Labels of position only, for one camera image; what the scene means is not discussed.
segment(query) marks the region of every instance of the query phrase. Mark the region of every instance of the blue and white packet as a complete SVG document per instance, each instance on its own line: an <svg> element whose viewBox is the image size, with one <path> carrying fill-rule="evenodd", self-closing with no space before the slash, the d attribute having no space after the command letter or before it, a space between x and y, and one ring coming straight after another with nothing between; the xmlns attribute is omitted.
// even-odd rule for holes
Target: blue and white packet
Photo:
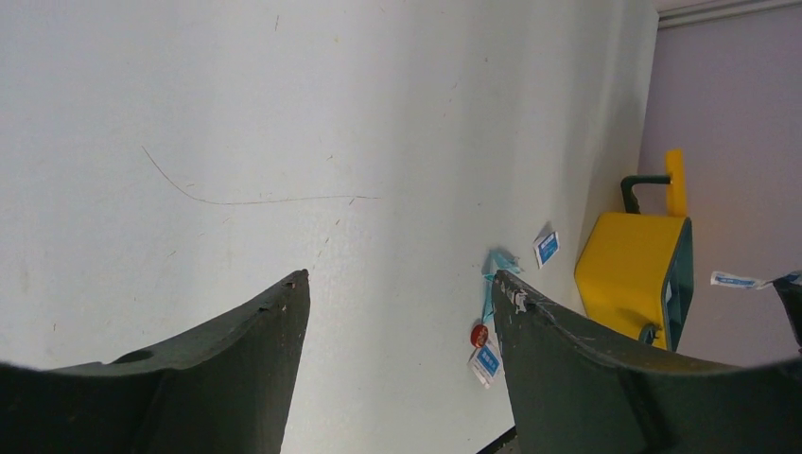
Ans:
<svg viewBox="0 0 802 454"><path fill-rule="evenodd" d="M556 253L560 250L560 237L557 232L538 237L532 244L534 256L537 258L537 268L543 268Z"/></svg>
<svg viewBox="0 0 802 454"><path fill-rule="evenodd" d="M732 288L745 288L752 290L763 290L764 288L771 287L774 281L785 280L791 284L798 286L802 285L802 271L789 272L784 276L777 277L777 279L765 280L757 279L754 277L743 277L730 274L728 272L714 271L710 276L711 286L722 286Z"/></svg>
<svg viewBox="0 0 802 454"><path fill-rule="evenodd" d="M474 371L485 389L490 388L493 381L503 372L501 354L491 340L477 348L468 361L468 367Z"/></svg>

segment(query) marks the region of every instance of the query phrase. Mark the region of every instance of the light purple wall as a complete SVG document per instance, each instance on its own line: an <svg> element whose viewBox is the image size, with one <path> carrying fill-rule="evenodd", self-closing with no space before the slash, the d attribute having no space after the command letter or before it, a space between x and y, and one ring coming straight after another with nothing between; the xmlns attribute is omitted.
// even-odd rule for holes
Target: light purple wall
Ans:
<svg viewBox="0 0 802 454"><path fill-rule="evenodd" d="M802 8L660 31L640 155L683 148L696 288L679 352L754 365L797 355L772 289L712 287L713 270L802 269ZM639 192L664 210L664 193Z"/></svg>

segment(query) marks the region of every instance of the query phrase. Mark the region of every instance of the scratch mark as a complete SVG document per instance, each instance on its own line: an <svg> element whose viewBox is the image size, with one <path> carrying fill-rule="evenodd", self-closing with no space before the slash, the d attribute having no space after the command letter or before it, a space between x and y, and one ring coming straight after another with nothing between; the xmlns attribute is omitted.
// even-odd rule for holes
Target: scratch mark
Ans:
<svg viewBox="0 0 802 454"><path fill-rule="evenodd" d="M175 184L175 182L173 182L170 179L170 177L167 176L167 174L162 170L161 167L159 167L158 164L156 164L156 161L154 161L153 157L150 156L150 153L148 152L147 148L142 146L142 151L145 152L145 155L148 156L148 159L153 164L153 166L156 167L156 170L158 170L159 173L162 174L162 177L164 177L165 180L167 180L167 182L170 183L171 186L173 186L174 188L178 189L179 192L184 194L189 199L192 199L193 201L199 201L201 203L207 203L207 204L210 204L210 205L224 205L224 206L262 205L262 204L267 204L267 203L285 203L285 202L289 202L289 201L324 201L324 200L333 200L333 199L352 199L351 203L353 203L355 199L365 199L365 200L370 200L370 201L379 201L379 200L381 200L380 197L369 197L369 196L312 196L312 197L290 197L290 198L287 198L287 199L280 199L280 200L277 200L277 201L209 201L207 199L201 199L200 197L195 197L192 194L184 191L180 186Z"/></svg>
<svg viewBox="0 0 802 454"><path fill-rule="evenodd" d="M20 287L22 287L23 293L27 293L30 290L30 271L27 268L27 260L24 257L20 264Z"/></svg>

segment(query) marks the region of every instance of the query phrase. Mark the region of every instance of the red cap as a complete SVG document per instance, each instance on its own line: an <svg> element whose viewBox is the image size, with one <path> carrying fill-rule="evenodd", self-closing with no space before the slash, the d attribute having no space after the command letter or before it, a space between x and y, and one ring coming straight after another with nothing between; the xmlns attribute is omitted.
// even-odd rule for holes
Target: red cap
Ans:
<svg viewBox="0 0 802 454"><path fill-rule="evenodd" d="M488 336L487 326L483 324L477 324L474 326L474 329L471 330L471 345L481 348L487 342Z"/></svg>

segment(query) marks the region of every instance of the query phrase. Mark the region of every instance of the yellow bucket handle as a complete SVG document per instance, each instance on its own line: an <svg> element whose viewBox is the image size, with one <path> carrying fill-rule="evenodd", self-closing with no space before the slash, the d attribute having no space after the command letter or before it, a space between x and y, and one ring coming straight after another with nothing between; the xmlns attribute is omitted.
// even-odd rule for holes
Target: yellow bucket handle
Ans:
<svg viewBox="0 0 802 454"><path fill-rule="evenodd" d="M686 218L688 216L688 193L685 188L685 166L682 163L682 150L677 148L666 153L666 171L671 184L666 188L666 206L669 216Z"/></svg>

